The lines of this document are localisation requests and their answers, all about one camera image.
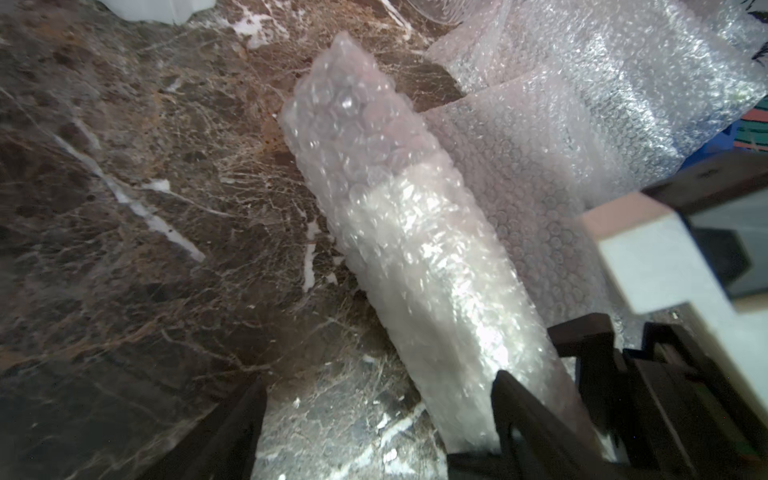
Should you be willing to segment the bubble wrap sheet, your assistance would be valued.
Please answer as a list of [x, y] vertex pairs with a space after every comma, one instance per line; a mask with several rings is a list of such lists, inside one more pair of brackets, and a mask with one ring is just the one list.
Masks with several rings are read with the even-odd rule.
[[491, 390], [502, 370], [596, 447], [577, 388], [494, 228], [374, 57], [337, 34], [279, 122], [446, 449], [498, 450]]

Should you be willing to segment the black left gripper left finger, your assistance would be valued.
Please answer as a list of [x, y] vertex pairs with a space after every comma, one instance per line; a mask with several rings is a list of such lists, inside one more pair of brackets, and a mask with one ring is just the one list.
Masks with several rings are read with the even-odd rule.
[[246, 380], [139, 477], [249, 479], [266, 407], [262, 380]]

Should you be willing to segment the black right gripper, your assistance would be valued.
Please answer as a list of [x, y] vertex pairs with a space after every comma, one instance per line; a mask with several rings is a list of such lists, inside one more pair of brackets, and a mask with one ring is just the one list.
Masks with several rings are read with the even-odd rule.
[[[731, 300], [767, 297], [767, 157], [728, 151], [638, 191], [683, 219]], [[637, 349], [617, 350], [608, 320], [590, 314], [550, 331], [577, 360], [588, 410], [625, 449], [630, 475], [763, 479], [761, 420], [690, 326], [647, 322]]]

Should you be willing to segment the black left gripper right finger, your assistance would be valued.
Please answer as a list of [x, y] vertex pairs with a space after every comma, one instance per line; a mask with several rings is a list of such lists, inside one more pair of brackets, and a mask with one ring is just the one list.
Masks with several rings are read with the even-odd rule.
[[626, 477], [588, 449], [510, 373], [497, 373], [491, 404], [500, 451], [448, 455], [450, 479]]

